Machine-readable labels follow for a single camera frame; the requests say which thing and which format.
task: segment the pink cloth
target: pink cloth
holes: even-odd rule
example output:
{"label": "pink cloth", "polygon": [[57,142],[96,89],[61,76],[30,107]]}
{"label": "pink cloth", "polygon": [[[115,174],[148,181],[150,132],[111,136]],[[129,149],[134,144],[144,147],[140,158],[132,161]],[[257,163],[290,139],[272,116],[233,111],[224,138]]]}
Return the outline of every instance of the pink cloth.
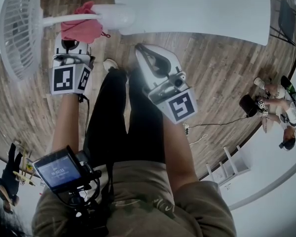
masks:
{"label": "pink cloth", "polygon": [[[75,14],[95,14],[91,10],[94,2],[86,2],[74,11]],[[74,20],[61,23],[61,38],[63,40],[76,40],[91,44],[94,39],[101,36],[103,26],[96,19]]]}

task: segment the electric fan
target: electric fan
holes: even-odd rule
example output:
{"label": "electric fan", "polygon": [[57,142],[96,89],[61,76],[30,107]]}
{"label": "electric fan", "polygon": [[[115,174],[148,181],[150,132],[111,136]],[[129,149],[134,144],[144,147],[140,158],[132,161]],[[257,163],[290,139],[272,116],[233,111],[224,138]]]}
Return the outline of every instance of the electric fan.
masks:
{"label": "electric fan", "polygon": [[117,18],[121,22],[115,22],[115,25],[119,27],[127,27],[134,22],[134,12],[126,5],[108,5],[102,5],[106,6],[106,15],[75,14],[43,18],[40,0],[4,0],[0,12],[0,49],[9,76],[13,80],[23,80],[39,68],[43,27],[86,19],[97,19],[104,27],[105,22],[101,19],[105,21],[109,18],[107,21],[112,22]]}

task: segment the white sneaker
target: white sneaker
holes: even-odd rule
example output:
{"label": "white sneaker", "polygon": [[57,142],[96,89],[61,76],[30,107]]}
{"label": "white sneaker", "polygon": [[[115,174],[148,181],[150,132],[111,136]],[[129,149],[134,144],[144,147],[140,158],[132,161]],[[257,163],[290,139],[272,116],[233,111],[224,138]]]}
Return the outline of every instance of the white sneaker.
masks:
{"label": "white sneaker", "polygon": [[110,68],[115,68],[115,69],[118,69],[118,64],[116,61],[112,60],[112,59],[106,59],[104,62],[103,62],[103,67],[104,69],[106,70],[106,72],[109,72],[109,69]]}
{"label": "white sneaker", "polygon": [[265,82],[260,77],[255,78],[254,84],[259,88],[265,90]]}

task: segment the display screen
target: display screen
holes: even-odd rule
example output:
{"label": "display screen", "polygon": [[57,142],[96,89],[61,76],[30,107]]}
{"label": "display screen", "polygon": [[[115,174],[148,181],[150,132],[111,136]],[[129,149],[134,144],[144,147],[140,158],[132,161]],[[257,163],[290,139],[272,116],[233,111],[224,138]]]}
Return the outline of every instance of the display screen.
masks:
{"label": "display screen", "polygon": [[65,184],[81,177],[68,156],[59,158],[38,168],[40,175],[50,187]]}

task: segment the black chair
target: black chair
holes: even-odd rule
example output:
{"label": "black chair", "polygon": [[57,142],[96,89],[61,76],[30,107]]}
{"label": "black chair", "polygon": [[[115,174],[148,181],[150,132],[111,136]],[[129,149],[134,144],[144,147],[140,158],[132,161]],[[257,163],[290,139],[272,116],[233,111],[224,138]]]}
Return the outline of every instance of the black chair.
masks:
{"label": "black chair", "polygon": [[273,34],[270,35],[296,47],[296,43],[294,42],[296,11],[290,7],[286,0],[280,0],[279,2],[281,3],[279,10],[280,15],[278,18],[278,26],[280,30],[270,26],[272,30],[278,33],[278,36]]}

